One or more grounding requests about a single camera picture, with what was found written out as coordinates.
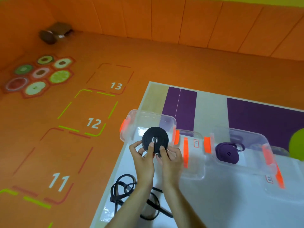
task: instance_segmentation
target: finger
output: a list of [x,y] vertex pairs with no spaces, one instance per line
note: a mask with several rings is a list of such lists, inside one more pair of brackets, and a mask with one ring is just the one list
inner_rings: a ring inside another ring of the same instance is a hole
[[175,153],[177,158],[183,158],[183,156],[181,154],[181,150],[179,148],[174,148],[172,146],[168,146],[168,150]]
[[138,153],[142,156],[142,154],[145,152],[145,149],[143,147],[141,147],[138,151]]
[[160,151],[160,153],[161,153],[161,157],[162,157],[163,162],[166,163],[166,162],[170,161],[170,159],[169,159],[169,157],[168,157],[168,155],[167,155],[167,152],[166,152],[165,147],[160,146],[160,147],[159,147],[159,151]]
[[158,163],[159,163],[160,165],[163,165],[163,160],[162,160],[161,157],[158,157],[158,155],[156,156],[156,160],[158,161]]
[[168,157],[170,158],[171,161],[176,159],[176,154],[171,152],[170,150],[167,150]]
[[129,150],[132,154],[132,156],[134,157],[134,155],[136,155],[137,151],[136,151],[136,147],[139,146],[141,144],[141,141],[135,142],[132,145],[129,145]]
[[154,153],[154,143],[150,142],[150,144],[148,146],[146,158],[153,159],[153,153]]

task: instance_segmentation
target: white label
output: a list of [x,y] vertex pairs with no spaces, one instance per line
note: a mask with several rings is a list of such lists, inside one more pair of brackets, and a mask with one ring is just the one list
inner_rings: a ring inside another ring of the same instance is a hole
[[265,178],[266,178],[266,181],[267,181],[268,183],[273,184],[273,180],[272,180],[272,177],[271,177],[271,176],[265,175]]
[[199,141],[197,139],[194,139],[194,147],[199,148]]

